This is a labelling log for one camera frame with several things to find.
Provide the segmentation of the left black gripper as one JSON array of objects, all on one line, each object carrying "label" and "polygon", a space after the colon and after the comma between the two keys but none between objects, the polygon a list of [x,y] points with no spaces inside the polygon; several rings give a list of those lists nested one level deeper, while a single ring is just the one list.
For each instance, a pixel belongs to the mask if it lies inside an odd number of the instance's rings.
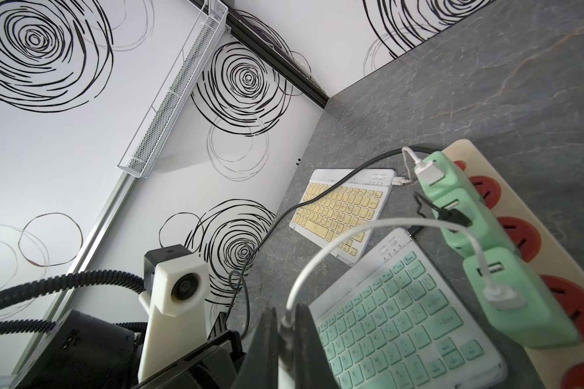
[{"label": "left black gripper", "polygon": [[245,355],[240,334],[227,330],[133,388],[232,388]]}]

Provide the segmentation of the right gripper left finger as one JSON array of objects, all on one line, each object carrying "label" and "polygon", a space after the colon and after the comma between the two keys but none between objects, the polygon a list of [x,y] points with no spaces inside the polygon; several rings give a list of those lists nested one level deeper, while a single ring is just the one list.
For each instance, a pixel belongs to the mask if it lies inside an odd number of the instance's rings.
[{"label": "right gripper left finger", "polygon": [[233,388],[278,388],[279,336],[277,311],[261,314],[251,346],[243,360]]}]

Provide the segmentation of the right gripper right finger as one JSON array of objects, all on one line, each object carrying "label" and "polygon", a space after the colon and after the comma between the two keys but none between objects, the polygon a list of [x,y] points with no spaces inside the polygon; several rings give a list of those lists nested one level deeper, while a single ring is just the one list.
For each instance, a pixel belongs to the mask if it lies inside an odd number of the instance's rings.
[{"label": "right gripper right finger", "polygon": [[293,330],[295,388],[338,389],[308,306],[295,308]]}]

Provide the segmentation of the mint green wireless keyboard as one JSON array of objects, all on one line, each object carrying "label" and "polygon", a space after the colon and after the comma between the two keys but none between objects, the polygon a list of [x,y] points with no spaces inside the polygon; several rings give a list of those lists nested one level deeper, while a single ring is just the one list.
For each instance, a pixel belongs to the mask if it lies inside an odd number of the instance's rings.
[{"label": "mint green wireless keyboard", "polygon": [[341,388],[490,388],[496,346],[402,228],[310,306]]}]

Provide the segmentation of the mint green usb charger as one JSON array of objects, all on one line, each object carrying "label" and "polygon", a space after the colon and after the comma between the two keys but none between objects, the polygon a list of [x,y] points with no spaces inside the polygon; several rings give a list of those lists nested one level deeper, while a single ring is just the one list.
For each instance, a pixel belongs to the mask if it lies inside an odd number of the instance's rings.
[{"label": "mint green usb charger", "polygon": [[488,287],[478,258],[463,268],[488,322],[515,343],[545,349],[577,345],[582,335],[542,278],[512,251],[485,251],[488,273],[496,287]]}]

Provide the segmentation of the cream power strip red sockets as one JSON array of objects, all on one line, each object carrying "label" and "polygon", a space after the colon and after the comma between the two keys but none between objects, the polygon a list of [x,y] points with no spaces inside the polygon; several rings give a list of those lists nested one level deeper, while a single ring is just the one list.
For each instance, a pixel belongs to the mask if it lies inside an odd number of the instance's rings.
[{"label": "cream power strip red sockets", "polygon": [[[532,254],[532,244],[526,244],[527,263],[552,288],[584,338],[584,270],[472,142],[459,139],[443,152],[452,161],[460,160],[467,176],[485,176],[497,182],[501,194],[492,208],[495,216],[519,219],[538,231],[540,249]],[[567,348],[528,348],[526,353],[546,388],[584,387],[584,341]]]}]

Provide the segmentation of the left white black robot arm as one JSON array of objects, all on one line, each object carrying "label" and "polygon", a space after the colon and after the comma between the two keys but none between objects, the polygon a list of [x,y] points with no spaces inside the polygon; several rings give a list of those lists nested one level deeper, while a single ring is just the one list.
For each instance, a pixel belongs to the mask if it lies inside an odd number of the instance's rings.
[{"label": "left white black robot arm", "polygon": [[[154,271],[144,279],[117,270],[86,271],[45,278],[0,291],[0,311],[15,304],[70,289],[116,285],[153,292]],[[232,388],[245,359],[241,336],[215,324],[208,341],[147,379],[138,379],[148,324],[112,324],[79,311],[60,321],[0,322],[0,335],[43,333],[40,349],[8,388]]]}]

